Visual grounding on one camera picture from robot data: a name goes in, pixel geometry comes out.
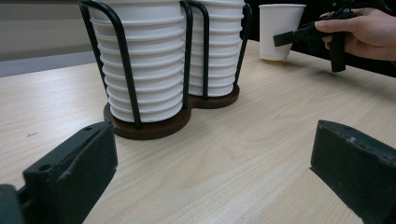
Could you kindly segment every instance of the brown wooden base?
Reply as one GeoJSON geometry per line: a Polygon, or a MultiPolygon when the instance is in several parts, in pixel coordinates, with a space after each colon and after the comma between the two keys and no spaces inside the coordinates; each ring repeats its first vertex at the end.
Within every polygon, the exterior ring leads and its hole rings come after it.
{"type": "Polygon", "coordinates": [[[181,109],[170,119],[159,122],[143,123],[143,128],[136,129],[134,123],[125,122],[113,117],[110,111],[110,104],[107,103],[103,114],[105,120],[114,124],[114,133],[118,136],[134,140],[151,140],[163,138],[181,130],[189,122],[191,110],[200,109],[217,109],[232,105],[239,96],[239,87],[236,86],[233,91],[221,97],[209,97],[204,100],[202,97],[189,95],[189,107],[181,109]]]}

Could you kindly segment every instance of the table surface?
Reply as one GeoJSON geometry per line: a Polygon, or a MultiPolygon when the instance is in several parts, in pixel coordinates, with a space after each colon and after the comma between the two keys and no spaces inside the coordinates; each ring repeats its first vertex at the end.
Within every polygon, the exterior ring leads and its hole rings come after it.
{"type": "MultiPolygon", "coordinates": [[[[260,59],[249,41],[239,99],[193,109],[162,139],[116,136],[119,167],[85,223],[361,223],[309,170],[319,119],[396,147],[396,79],[291,52],[260,59]]],[[[0,79],[0,183],[103,121],[95,63],[0,79]]]]}

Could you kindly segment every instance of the black metal cup holder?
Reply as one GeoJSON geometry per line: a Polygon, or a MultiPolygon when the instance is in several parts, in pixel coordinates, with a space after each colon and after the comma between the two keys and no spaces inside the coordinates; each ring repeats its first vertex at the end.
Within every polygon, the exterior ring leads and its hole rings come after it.
{"type": "Polygon", "coordinates": [[[103,62],[100,60],[101,52],[98,48],[93,25],[90,21],[91,15],[89,7],[100,10],[110,19],[118,40],[120,48],[120,56],[122,66],[125,73],[127,82],[128,93],[131,100],[132,111],[134,114],[134,122],[125,122],[113,117],[110,111],[109,103],[104,108],[105,120],[111,121],[115,125],[115,134],[136,140],[149,140],[162,138],[182,129],[190,120],[191,110],[193,108],[214,109],[221,108],[233,104],[239,96],[239,87],[237,85],[239,73],[242,66],[242,61],[245,55],[246,44],[248,42],[248,34],[250,31],[252,21],[252,10],[249,4],[244,6],[244,14],[247,17],[243,29],[243,41],[239,53],[237,69],[235,73],[235,82],[233,84],[233,91],[226,96],[221,97],[208,97],[208,59],[209,59],[209,15],[204,5],[192,1],[182,0],[180,6],[184,8],[186,13],[186,40],[185,40],[185,59],[184,59],[184,85],[183,85],[183,99],[182,109],[175,116],[158,122],[143,123],[140,118],[139,106],[137,103],[136,91],[134,87],[134,76],[131,67],[131,58],[128,52],[125,32],[117,13],[108,5],[97,0],[78,0],[79,8],[84,20],[89,39],[91,41],[92,50],[101,74],[102,82],[105,90],[107,85],[105,83],[105,74],[102,70],[103,62]],[[204,17],[204,85],[203,96],[189,95],[189,82],[190,82],[190,67],[191,67],[191,40],[192,40],[192,10],[191,7],[198,8],[204,17]]]}

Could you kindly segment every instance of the stacked white cup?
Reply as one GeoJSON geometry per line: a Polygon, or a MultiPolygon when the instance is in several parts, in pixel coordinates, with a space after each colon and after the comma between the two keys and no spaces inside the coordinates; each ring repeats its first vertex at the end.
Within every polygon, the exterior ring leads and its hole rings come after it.
{"type": "MultiPolygon", "coordinates": [[[[172,118],[182,107],[184,41],[178,0],[102,0],[125,31],[142,122],[172,118]]],[[[134,122],[116,33],[109,18],[90,9],[101,51],[112,115],[134,122]]]]}
{"type": "MultiPolygon", "coordinates": [[[[233,90],[240,51],[244,0],[197,0],[209,14],[208,96],[233,90]]],[[[192,9],[192,47],[189,94],[202,96],[204,86],[204,17],[192,9]]]]}

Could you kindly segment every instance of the human hand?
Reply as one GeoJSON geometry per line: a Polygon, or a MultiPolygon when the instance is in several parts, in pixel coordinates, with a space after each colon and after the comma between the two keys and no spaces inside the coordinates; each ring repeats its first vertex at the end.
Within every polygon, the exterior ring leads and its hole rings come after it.
{"type": "MultiPolygon", "coordinates": [[[[346,32],[345,52],[355,56],[396,61],[396,18],[375,8],[353,9],[357,17],[346,20],[316,21],[324,33],[346,32]]],[[[332,35],[323,38],[326,49],[332,35]]]]}

